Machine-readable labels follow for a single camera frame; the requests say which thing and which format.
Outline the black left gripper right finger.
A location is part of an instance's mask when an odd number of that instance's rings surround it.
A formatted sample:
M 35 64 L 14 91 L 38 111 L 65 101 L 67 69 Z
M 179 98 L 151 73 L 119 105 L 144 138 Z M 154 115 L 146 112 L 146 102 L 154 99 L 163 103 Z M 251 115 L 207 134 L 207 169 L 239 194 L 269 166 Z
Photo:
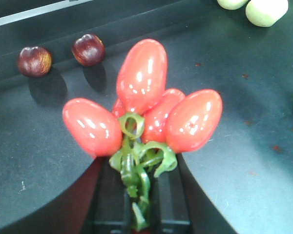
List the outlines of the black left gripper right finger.
M 212 204 L 181 154 L 177 167 L 158 178 L 158 233 L 235 234 Z

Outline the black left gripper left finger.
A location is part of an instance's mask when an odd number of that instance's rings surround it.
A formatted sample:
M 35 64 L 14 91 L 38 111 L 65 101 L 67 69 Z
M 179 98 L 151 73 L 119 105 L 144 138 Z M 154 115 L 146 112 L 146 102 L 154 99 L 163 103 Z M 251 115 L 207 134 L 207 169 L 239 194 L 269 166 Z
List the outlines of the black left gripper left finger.
M 0 234 L 125 234 L 127 197 L 108 159 L 96 159 L 62 194 Z

